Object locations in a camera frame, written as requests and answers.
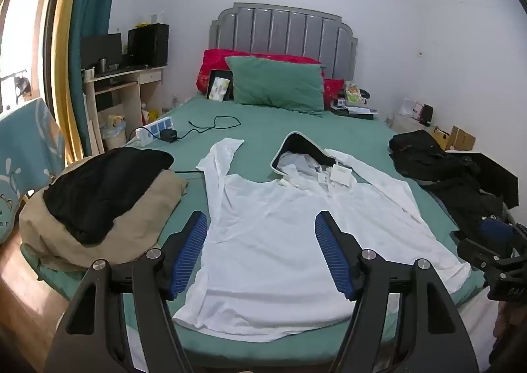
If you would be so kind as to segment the white hooded jacket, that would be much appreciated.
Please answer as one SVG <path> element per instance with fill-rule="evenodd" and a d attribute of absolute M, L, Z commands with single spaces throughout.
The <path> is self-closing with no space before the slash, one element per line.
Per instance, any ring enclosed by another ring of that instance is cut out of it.
<path fill-rule="evenodd" d="M 327 211 L 339 227 L 388 261 L 424 258 L 457 292 L 469 265 L 434 237 L 410 186 L 350 154 L 277 156 L 278 178 L 258 183 L 230 171 L 238 139 L 215 143 L 197 167 L 211 216 L 201 267 L 175 321 L 216 337 L 266 343 L 348 319 L 315 237 Z"/>

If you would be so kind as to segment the black clothes pile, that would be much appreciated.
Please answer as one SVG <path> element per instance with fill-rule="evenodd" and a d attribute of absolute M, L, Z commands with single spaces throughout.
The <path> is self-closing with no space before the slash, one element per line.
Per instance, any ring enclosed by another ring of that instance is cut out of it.
<path fill-rule="evenodd" d="M 445 151 L 425 130 L 389 140 L 396 171 L 439 199 L 465 236 L 477 239 L 482 220 L 504 220 L 520 204 L 519 179 L 488 156 Z"/>

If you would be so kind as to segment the beige folded garment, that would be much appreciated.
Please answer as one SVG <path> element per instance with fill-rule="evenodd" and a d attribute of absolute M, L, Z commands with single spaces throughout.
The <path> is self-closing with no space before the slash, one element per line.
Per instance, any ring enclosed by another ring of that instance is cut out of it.
<path fill-rule="evenodd" d="M 23 246 L 54 271 L 137 259 L 156 244 L 188 185 L 171 171 L 169 154 L 159 157 L 155 170 L 105 156 L 67 167 L 21 210 Z"/>

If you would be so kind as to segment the black power adapter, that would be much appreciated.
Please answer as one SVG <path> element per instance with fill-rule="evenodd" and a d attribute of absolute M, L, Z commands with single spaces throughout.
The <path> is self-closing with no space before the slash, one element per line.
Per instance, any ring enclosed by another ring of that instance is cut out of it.
<path fill-rule="evenodd" d="M 173 143 L 179 139 L 178 132 L 172 128 L 160 131 L 159 138 L 165 142 Z"/>

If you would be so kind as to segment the white blue power strip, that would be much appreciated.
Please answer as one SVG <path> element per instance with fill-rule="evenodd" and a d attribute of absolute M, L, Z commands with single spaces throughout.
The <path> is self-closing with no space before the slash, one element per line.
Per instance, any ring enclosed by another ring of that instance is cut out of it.
<path fill-rule="evenodd" d="M 167 116 L 158 119 L 146 126 L 134 130 L 132 141 L 140 147 L 146 147 L 152 142 L 161 138 L 161 131 L 171 129 L 173 126 L 172 118 Z"/>

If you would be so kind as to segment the green bed sheet mattress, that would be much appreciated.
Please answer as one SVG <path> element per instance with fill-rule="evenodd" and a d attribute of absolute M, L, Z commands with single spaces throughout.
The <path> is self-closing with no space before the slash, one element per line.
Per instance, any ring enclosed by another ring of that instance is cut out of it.
<path fill-rule="evenodd" d="M 169 152 L 173 166 L 185 171 L 187 193 L 167 220 L 161 241 L 183 227 L 194 210 L 206 211 L 206 186 L 194 173 L 198 162 L 210 148 L 225 138 L 242 140 L 231 164 L 231 172 L 254 182 L 274 180 L 271 160 L 282 140 L 292 131 L 309 137 L 320 147 L 351 154 L 377 170 L 397 178 L 388 145 L 392 131 L 381 121 L 364 121 L 339 117 L 330 112 L 307 115 L 265 106 L 238 105 L 231 101 L 218 103 L 195 97 L 171 114 L 174 127 L 187 131 L 191 123 L 209 126 L 217 120 L 220 129 L 204 134 L 192 133 L 182 141 L 152 143 L 155 149 Z M 337 353 L 347 328 L 345 320 L 324 329 L 285 336 L 270 343 L 250 343 L 218 338 L 197 331 L 176 327 L 191 359 L 211 368 L 287 367 L 322 364 Z"/>

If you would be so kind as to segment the small black speaker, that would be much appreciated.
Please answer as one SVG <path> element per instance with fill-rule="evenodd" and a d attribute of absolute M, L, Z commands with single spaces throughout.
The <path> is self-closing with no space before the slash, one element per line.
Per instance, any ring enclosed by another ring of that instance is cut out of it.
<path fill-rule="evenodd" d="M 431 105 L 423 105 L 420 115 L 419 122 L 423 126 L 429 127 L 433 118 L 433 107 Z"/>

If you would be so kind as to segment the white bedside cabinet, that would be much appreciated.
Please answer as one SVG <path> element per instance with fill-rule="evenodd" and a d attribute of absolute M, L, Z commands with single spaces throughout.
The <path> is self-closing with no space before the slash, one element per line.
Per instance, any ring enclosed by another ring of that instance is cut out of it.
<path fill-rule="evenodd" d="M 407 133 L 417 130 L 425 130 L 428 133 L 433 133 L 433 127 L 427 127 L 415 120 L 413 117 L 395 114 L 391 120 L 390 128 L 395 133 Z"/>

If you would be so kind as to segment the books and snack pile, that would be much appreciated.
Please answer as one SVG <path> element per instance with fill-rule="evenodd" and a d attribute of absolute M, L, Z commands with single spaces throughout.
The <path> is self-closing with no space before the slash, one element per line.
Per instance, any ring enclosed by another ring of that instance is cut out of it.
<path fill-rule="evenodd" d="M 337 97 L 330 102 L 334 115 L 372 121 L 378 112 L 368 106 L 370 93 L 360 89 L 354 81 L 345 81 Z"/>

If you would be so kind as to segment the wooden computer desk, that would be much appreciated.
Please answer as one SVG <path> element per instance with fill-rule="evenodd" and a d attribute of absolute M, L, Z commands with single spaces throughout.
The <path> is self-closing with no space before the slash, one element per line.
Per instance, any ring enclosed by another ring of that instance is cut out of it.
<path fill-rule="evenodd" d="M 143 123 L 142 105 L 148 106 L 163 81 L 161 67 L 95 75 L 95 69 L 83 72 L 84 106 L 87 114 L 91 154 L 104 152 L 101 127 L 110 114 L 122 113 L 128 137 Z"/>

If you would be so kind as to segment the green pillow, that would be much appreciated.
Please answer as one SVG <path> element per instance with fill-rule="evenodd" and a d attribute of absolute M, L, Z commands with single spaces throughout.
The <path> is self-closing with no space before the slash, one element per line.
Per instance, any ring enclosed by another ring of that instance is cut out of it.
<path fill-rule="evenodd" d="M 260 57 L 227 57 L 233 98 L 241 105 L 262 105 L 318 114 L 324 110 L 320 64 L 300 64 Z"/>

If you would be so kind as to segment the teal patterned cloth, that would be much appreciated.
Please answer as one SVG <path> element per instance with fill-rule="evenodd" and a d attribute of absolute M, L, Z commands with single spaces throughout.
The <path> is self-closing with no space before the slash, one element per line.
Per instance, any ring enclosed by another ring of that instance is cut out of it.
<path fill-rule="evenodd" d="M 64 137 L 40 98 L 1 114 L 1 240 L 10 236 L 22 198 L 65 168 Z"/>

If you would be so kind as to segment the red pillow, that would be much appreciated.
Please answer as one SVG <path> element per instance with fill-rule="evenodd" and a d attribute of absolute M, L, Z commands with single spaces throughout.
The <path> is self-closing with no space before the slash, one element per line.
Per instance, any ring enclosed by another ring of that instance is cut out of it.
<path fill-rule="evenodd" d="M 277 55 L 277 54 L 254 54 L 246 53 L 243 51 L 236 51 L 232 49 L 223 49 L 223 48 L 211 48 L 206 49 L 203 53 L 203 59 L 201 67 L 197 75 L 197 90 L 202 94 L 206 94 L 209 88 L 209 81 L 212 71 L 228 71 L 230 68 L 227 65 L 225 59 L 227 57 L 258 57 L 271 59 L 274 61 L 288 62 L 293 64 L 317 64 L 318 61 L 311 57 L 299 57 L 299 56 L 290 56 L 290 55 Z M 345 80 L 343 79 L 329 79 L 326 78 L 328 71 L 323 72 L 324 80 L 324 105 L 329 105 L 330 102 L 337 98 L 338 94 L 345 85 Z"/>

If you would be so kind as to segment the black computer tower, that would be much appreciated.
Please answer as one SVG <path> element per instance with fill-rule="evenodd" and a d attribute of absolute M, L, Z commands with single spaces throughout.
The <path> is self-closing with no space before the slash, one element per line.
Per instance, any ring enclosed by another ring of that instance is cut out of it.
<path fill-rule="evenodd" d="M 127 56 L 131 66 L 168 65 L 170 26 L 152 23 L 128 31 Z"/>

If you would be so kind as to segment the black computer monitor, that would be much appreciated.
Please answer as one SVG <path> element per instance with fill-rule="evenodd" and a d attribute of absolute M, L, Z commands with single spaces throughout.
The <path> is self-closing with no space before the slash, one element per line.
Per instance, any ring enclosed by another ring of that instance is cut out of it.
<path fill-rule="evenodd" d="M 80 65 L 86 70 L 96 66 L 101 59 L 107 65 L 119 64 L 123 59 L 122 36 L 119 33 L 83 37 L 80 41 Z"/>

